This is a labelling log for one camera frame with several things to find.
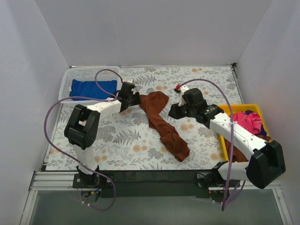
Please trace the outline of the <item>blue towel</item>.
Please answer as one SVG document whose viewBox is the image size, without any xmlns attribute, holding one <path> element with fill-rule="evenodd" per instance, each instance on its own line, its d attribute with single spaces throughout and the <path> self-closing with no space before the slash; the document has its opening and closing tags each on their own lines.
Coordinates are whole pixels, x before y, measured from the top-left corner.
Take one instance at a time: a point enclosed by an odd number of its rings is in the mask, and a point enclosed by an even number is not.
<svg viewBox="0 0 300 225">
<path fill-rule="evenodd" d="M 97 82 L 102 89 L 109 93 L 114 93 L 117 90 L 117 81 L 98 81 Z M 106 99 L 110 95 L 101 90 L 95 81 L 78 81 L 73 80 L 71 85 L 70 97 L 81 96 L 88 98 Z"/>
</svg>

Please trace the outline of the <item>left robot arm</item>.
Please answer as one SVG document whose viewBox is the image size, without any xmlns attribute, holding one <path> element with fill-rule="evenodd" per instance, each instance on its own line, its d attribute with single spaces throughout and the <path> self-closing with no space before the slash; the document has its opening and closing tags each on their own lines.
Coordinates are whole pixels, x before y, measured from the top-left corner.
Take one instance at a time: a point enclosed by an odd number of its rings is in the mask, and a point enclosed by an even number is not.
<svg viewBox="0 0 300 225">
<path fill-rule="evenodd" d="M 100 120 L 120 113 L 130 106 L 139 105 L 141 96 L 134 91 L 135 85 L 123 82 L 121 89 L 104 102 L 94 105 L 76 105 L 71 113 L 64 136 L 72 144 L 76 157 L 80 161 L 77 166 L 79 179 L 88 187 L 97 185 L 99 167 L 94 158 L 93 143 L 97 137 Z"/>
</svg>

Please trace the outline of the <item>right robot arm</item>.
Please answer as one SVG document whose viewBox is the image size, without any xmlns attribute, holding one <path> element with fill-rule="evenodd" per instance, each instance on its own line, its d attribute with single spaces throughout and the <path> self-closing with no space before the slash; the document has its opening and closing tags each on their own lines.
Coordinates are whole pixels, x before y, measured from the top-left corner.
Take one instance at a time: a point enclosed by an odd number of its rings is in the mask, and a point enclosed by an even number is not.
<svg viewBox="0 0 300 225">
<path fill-rule="evenodd" d="M 267 142 L 241 125 L 230 121 L 230 117 L 219 106 L 208 105 L 201 91 L 186 86 L 177 87 L 180 101 L 171 106 L 169 116 L 174 119 L 194 118 L 208 129 L 225 139 L 233 139 L 233 144 L 246 157 L 247 162 L 220 162 L 212 168 L 215 177 L 223 180 L 246 180 L 264 189 L 281 174 L 285 173 L 282 146 L 275 140 Z"/>
</svg>

